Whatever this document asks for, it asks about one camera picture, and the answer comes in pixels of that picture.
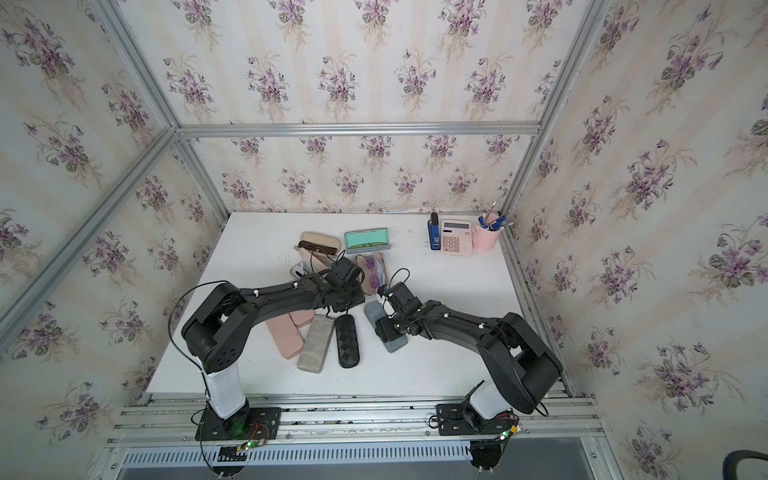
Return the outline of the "teal case black glasses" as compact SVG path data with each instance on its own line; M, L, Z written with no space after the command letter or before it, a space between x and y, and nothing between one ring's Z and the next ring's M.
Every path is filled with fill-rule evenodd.
M392 320L387 317L381 304L375 301L366 303L364 314L374 329L374 333L389 353L394 353L407 345L407 336L394 327Z

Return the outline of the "plaid case purple glasses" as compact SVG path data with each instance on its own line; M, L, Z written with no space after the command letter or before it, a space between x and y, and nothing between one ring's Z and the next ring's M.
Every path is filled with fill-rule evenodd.
M378 289L389 282L384 258L381 253L357 255L355 258L362 271L361 288L366 296L375 296Z

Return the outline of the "beige case black glasses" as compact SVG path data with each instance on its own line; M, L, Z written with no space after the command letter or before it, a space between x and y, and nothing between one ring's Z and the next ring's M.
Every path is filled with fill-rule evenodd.
M360 362L360 348L354 317L342 315L335 319L334 327L339 365L344 369L356 367Z

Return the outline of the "grey case red sunglasses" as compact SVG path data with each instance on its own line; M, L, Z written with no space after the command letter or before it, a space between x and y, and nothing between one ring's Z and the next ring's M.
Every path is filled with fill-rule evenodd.
M322 372L330 348L335 320L316 315L309 326L304 346L297 361L300 371L319 374Z

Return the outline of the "pink case white sunglasses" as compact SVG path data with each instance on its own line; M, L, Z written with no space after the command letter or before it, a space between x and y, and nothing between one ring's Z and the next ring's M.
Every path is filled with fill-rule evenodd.
M310 251L302 247L295 247L294 250L301 257L301 260L290 269L290 273L296 279L301 279L310 273L318 273L330 269L335 261L333 255L328 255L321 251Z

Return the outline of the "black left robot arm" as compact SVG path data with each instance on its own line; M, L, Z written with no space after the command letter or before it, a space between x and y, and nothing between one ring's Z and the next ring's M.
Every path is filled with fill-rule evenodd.
M215 416L226 421L248 410L237 361L255 326L297 311L345 313L365 300L362 277L361 268L342 257L329 269L274 286L238 288L218 282L181 329L203 372L207 405Z

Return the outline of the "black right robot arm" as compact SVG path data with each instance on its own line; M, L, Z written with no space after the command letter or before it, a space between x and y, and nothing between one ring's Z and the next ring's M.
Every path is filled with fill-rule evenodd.
M494 389L476 388L469 404L485 420L509 409L536 412L563 373L557 356L517 313L467 314L435 300L423 302L403 282L379 288L377 297L398 332L453 343L481 357Z

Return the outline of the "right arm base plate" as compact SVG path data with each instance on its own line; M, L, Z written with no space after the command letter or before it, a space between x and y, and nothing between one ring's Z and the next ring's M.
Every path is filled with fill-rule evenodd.
M443 403L436 406L428 419L428 426L440 436L494 435L507 438L518 431L519 418L511 411L503 411L491 419L484 419L469 404Z

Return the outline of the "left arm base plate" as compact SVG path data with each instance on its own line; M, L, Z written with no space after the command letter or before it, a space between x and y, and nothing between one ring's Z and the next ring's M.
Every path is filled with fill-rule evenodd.
M282 409L243 406L228 419L222 419L206 405L195 433L196 441L274 440L277 437Z

